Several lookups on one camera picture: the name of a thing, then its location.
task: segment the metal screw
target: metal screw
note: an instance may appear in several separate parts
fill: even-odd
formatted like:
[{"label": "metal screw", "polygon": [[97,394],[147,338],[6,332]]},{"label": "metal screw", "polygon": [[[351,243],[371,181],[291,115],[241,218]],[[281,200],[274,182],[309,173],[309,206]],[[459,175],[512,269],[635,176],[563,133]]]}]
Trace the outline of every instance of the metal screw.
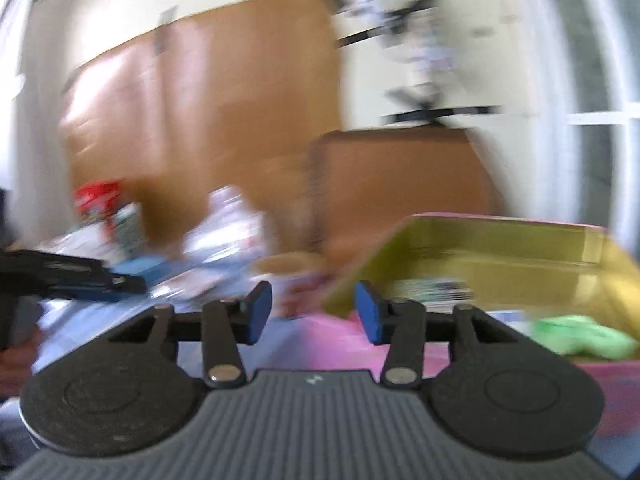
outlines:
[{"label": "metal screw", "polygon": [[418,374],[411,368],[391,368],[385,373],[385,379],[393,384],[411,384],[418,378]]},{"label": "metal screw", "polygon": [[221,381],[223,383],[235,381],[241,374],[242,372],[239,368],[233,365],[218,365],[209,370],[209,378],[212,381]]}]

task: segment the pink container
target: pink container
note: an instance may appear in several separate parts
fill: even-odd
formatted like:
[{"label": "pink container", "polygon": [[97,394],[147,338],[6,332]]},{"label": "pink container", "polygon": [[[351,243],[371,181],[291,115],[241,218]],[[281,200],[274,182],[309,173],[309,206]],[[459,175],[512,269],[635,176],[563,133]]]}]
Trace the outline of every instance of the pink container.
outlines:
[{"label": "pink container", "polygon": [[[301,357],[307,369],[370,370],[379,380],[388,345],[371,345],[356,314],[348,320],[315,314],[300,321],[304,334]],[[436,376],[448,364],[446,346],[427,345],[424,377]],[[581,368],[600,383],[605,394],[598,436],[619,436],[640,429],[640,361],[586,364]]]}]

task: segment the white plastic bag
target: white plastic bag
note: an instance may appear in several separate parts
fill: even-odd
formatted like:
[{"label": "white plastic bag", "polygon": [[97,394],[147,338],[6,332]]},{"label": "white plastic bag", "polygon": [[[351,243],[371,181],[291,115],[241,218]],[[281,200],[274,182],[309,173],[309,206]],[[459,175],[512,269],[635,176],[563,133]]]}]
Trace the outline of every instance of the white plastic bag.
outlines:
[{"label": "white plastic bag", "polygon": [[209,195],[209,215],[184,236],[184,254],[198,264],[227,259],[249,263],[266,256],[264,215],[253,211],[238,188],[226,186]]}]

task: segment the white wall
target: white wall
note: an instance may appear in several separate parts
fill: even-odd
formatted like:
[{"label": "white wall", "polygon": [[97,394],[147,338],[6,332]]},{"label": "white wall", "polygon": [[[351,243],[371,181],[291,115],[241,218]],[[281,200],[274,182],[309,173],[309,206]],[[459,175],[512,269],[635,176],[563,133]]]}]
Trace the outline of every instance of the white wall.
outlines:
[{"label": "white wall", "polygon": [[[64,55],[51,57],[61,70],[75,67],[130,38],[157,26],[160,14],[177,6],[177,17],[239,0],[65,0],[72,2],[63,27]],[[408,0],[389,0],[399,6]],[[34,12],[48,15],[50,1],[36,4]],[[536,178],[531,149],[532,119],[536,109],[528,91],[524,36],[516,0],[443,0],[444,32],[458,52],[458,81],[453,82],[444,105],[501,105],[499,116],[456,120],[477,126],[498,160],[498,178],[511,210],[519,216],[538,216],[534,196]],[[354,23],[337,19],[340,32]],[[37,31],[31,41],[37,40]],[[402,111],[384,97],[386,89],[403,83],[402,66],[389,60],[376,40],[343,49],[342,100],[348,128],[379,126],[380,115]],[[52,82],[60,86],[57,78]],[[59,95],[59,88],[54,88]]]}]

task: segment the green object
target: green object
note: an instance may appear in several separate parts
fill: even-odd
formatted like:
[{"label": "green object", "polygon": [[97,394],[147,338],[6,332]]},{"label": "green object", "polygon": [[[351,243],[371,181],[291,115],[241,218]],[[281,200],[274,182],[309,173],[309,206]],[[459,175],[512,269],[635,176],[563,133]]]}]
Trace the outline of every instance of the green object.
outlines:
[{"label": "green object", "polygon": [[562,316],[533,323],[532,338],[560,355],[582,352],[612,361],[631,357],[638,341],[624,332],[597,324],[588,316]]}]

